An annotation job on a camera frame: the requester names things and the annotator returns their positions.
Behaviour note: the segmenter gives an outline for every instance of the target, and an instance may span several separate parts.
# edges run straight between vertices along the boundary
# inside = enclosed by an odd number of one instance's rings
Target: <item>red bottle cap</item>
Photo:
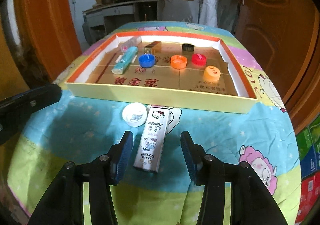
[[[191,61],[193,64],[197,65],[197,66],[205,66],[207,63],[207,58],[206,56],[202,55],[202,54],[193,54],[191,57]]]

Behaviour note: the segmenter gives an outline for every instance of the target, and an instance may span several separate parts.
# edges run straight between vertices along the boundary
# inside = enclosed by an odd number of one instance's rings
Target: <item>small brown box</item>
[[[157,52],[161,52],[161,41],[154,41],[151,44],[145,46],[143,48],[143,52],[145,54],[152,54],[152,55],[154,55]]]

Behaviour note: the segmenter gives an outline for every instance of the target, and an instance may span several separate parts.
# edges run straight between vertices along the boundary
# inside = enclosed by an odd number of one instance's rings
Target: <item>screw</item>
[[[249,167],[249,163],[248,162],[241,162],[240,165],[243,168],[248,168]]]
[[[211,154],[206,154],[206,155],[204,156],[204,159],[206,159],[207,161],[212,161],[212,160],[214,159],[214,156],[211,155]]]
[[[99,159],[100,161],[104,162],[109,159],[109,156],[107,156],[106,154],[103,154],[102,156],[99,157]]]
[[[32,106],[32,107],[34,107],[36,104],[37,104],[37,102],[36,102],[35,100],[32,100],[32,101],[30,102],[30,106]]]
[[[64,166],[67,168],[67,169],[70,169],[71,167],[73,167],[75,164],[74,162],[67,162]]]

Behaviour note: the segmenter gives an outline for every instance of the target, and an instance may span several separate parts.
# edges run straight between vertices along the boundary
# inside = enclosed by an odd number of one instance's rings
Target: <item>barcode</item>
[[[311,192],[313,189],[313,180],[308,182],[308,192]]]
[[[141,118],[142,118],[142,115],[135,115],[135,114],[133,114],[130,120],[138,121],[138,120],[140,120]]]

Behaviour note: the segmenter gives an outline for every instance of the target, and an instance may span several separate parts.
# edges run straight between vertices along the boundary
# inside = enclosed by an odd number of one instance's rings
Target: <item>pink sheep print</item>
[[[240,148],[240,159],[239,162],[246,161],[255,172],[259,175],[264,185],[268,188],[271,195],[275,193],[277,188],[277,177],[276,171],[277,166],[273,168],[268,158],[263,157],[260,151],[256,151],[252,146],[245,147],[244,145]]]

